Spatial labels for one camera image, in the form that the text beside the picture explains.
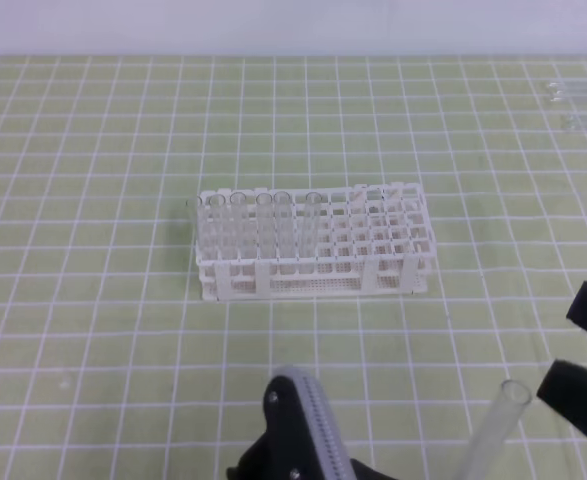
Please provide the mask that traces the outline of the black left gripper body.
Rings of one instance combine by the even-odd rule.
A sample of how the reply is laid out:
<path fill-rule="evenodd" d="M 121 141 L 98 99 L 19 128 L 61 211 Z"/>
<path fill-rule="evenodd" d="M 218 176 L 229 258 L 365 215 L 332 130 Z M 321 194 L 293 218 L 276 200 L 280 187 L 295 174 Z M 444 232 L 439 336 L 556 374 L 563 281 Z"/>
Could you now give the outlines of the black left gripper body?
<path fill-rule="evenodd" d="M 228 479 L 385 479 L 349 456 L 319 380 L 286 365 L 274 371 L 262 402 L 266 428 Z"/>

